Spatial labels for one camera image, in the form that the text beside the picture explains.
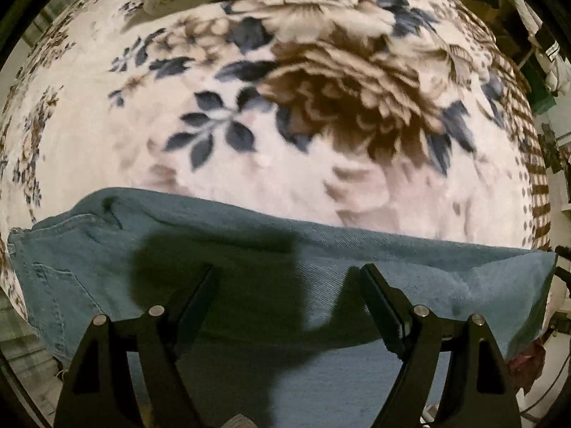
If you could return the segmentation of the blue denim pants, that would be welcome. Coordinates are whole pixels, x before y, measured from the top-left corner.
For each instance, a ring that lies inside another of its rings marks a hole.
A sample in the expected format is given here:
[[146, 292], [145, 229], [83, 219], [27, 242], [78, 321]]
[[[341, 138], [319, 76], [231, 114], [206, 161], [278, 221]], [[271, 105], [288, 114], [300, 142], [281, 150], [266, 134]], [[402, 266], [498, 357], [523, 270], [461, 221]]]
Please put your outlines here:
[[481, 314], [513, 357], [540, 334], [556, 256], [338, 228], [129, 188], [95, 192], [7, 241], [29, 323], [69, 363], [90, 320], [140, 316], [210, 264], [222, 281], [181, 361], [205, 421], [368, 427], [400, 369], [358, 271], [438, 316]]

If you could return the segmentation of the floral fleece bed blanket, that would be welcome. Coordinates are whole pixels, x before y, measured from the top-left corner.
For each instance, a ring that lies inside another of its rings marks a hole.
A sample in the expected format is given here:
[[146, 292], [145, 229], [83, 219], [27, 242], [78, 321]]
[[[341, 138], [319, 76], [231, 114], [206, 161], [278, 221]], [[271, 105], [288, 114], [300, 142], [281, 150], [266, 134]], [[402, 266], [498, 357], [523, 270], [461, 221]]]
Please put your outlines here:
[[545, 249], [528, 89], [460, 0], [76, 0], [1, 111], [1, 232], [125, 187]]

